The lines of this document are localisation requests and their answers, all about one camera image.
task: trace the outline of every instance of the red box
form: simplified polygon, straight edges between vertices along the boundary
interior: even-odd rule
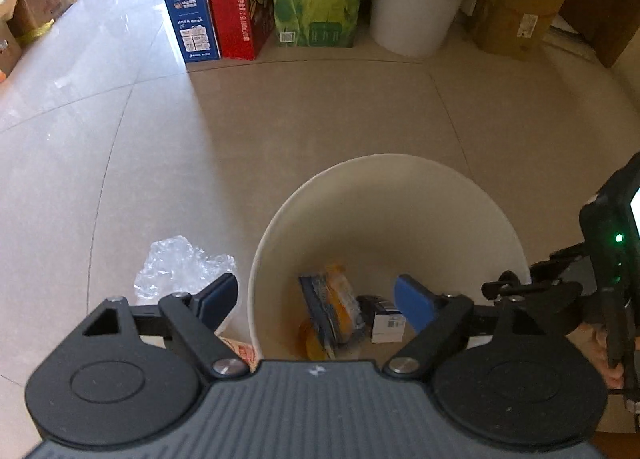
[[[255,60],[273,30],[273,0],[210,0],[223,58]]]

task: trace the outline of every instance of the tile floor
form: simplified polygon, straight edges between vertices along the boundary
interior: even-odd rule
[[[37,443],[30,372],[103,298],[132,297],[153,241],[232,254],[246,284],[300,184],[404,152],[474,179],[533,262],[580,240],[581,204],[638,150],[612,74],[553,48],[521,63],[454,26],[421,62],[363,30],[352,50],[187,70],[162,0],[78,0],[0,86],[0,459]]]

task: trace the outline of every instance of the qr code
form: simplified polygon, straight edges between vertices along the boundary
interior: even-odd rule
[[[295,31],[281,32],[280,33],[280,43],[283,43],[283,44],[295,44],[296,43],[296,33],[295,33]]]

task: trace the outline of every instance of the white bucket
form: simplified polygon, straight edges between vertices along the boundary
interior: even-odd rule
[[[371,35],[397,54],[427,57],[444,42],[463,0],[372,0]]]
[[[258,356],[303,358],[299,327],[308,312],[298,277],[334,262],[358,295],[388,299],[400,273],[484,304],[482,282],[506,269],[529,282],[513,227],[474,182],[410,155],[353,159],[302,185],[262,236],[248,294]]]

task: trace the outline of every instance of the crumpled plastic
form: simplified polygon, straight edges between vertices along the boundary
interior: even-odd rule
[[[200,248],[191,246],[183,236],[171,237],[151,245],[145,265],[136,276],[133,288],[138,305],[158,303],[163,296],[177,291],[194,295],[225,273],[236,274],[236,260],[230,255],[210,257]],[[232,314],[237,311],[240,298],[226,317],[224,330]]]

